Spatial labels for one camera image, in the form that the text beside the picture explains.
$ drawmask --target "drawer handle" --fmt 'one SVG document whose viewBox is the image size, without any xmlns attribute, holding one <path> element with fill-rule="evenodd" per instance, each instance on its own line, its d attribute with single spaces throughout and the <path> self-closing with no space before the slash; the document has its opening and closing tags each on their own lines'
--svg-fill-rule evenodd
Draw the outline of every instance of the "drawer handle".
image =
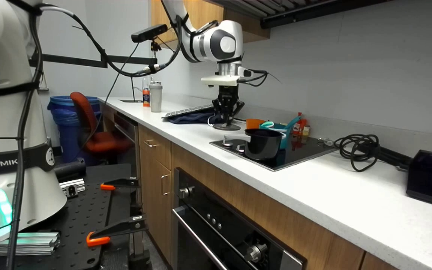
<svg viewBox="0 0 432 270">
<path fill-rule="evenodd" d="M 169 179 L 169 174 L 163 174 L 163 176 L 160 176 L 160 179 L 159 179 L 159 182 L 160 182 L 160 194 L 163 195 L 163 197 L 168 197 L 169 195 L 169 192 L 168 191 L 165 191 L 165 179 Z"/>
<path fill-rule="evenodd" d="M 154 147 L 157 147 L 157 144 L 154 144 L 153 141 L 154 141 L 154 140 L 145 140 L 144 144 L 145 144 L 147 147 L 150 147 L 150 149 L 154 149 Z"/>
</svg>

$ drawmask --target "induction cooktop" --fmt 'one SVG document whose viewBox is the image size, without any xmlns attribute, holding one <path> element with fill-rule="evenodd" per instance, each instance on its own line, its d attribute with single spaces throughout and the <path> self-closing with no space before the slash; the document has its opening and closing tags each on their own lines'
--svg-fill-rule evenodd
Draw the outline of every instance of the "induction cooktop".
<svg viewBox="0 0 432 270">
<path fill-rule="evenodd" d="M 244 140 L 223 138 L 219 141 L 213 141 L 211 144 L 225 149 L 234 155 L 238 155 L 244 159 L 253 161 L 273 171 L 334 152 L 334 149 L 327 146 L 322 140 L 309 137 L 303 141 L 289 141 L 286 149 L 279 149 L 277 155 L 271 159 L 256 161 L 249 155 L 244 155 L 247 146 L 247 141 Z"/>
</svg>

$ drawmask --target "oven door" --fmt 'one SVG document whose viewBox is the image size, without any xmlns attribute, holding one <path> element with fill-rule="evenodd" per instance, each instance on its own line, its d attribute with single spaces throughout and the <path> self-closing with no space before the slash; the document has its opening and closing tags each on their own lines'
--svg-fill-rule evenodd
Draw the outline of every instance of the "oven door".
<svg viewBox="0 0 432 270">
<path fill-rule="evenodd" d="M 172 209 L 178 221 L 177 270 L 256 270 L 193 207 Z"/>
</svg>

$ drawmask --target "gray wall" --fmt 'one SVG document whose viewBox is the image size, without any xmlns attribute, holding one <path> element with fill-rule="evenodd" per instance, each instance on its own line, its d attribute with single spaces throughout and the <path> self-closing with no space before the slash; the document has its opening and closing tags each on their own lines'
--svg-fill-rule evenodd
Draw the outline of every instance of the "gray wall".
<svg viewBox="0 0 432 270">
<path fill-rule="evenodd" d="M 142 0 L 117 5 L 58 0 L 58 5 L 81 12 L 111 53 L 129 54 L 127 36 L 148 26 L 148 2 Z M 51 50 L 91 54 L 82 35 L 60 20 L 51 18 L 42 29 L 49 29 Z M 246 102 L 241 117 L 285 122 L 303 111 L 319 137 L 376 132 L 385 138 L 384 146 L 405 153 L 432 150 L 432 0 L 393 0 L 274 27 L 271 39 L 244 44 L 243 63 L 277 80 L 270 77 L 258 89 L 240 87 L 240 99 Z M 55 65 L 46 71 L 49 95 L 73 89 L 105 95 L 115 75 Z M 199 78 L 214 71 L 214 63 L 189 65 L 178 56 L 156 77 L 166 93 L 211 99 L 217 90 L 202 86 Z M 121 78 L 114 95 L 129 93 L 129 80 Z"/>
</svg>

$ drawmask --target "white countertop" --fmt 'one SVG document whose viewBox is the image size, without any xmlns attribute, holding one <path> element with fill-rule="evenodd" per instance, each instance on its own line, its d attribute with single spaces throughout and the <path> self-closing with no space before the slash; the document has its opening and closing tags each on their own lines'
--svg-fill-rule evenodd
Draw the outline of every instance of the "white countertop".
<svg viewBox="0 0 432 270">
<path fill-rule="evenodd" d="M 151 113 L 117 98 L 108 105 L 388 264 L 432 269 L 432 204 L 408 198 L 406 176 L 396 168 L 376 162 L 355 173 L 330 153 L 271 171 L 210 144 L 223 135 L 247 138 L 243 131 L 162 122 L 168 111 L 187 107 L 163 101 L 163 113 Z"/>
</svg>

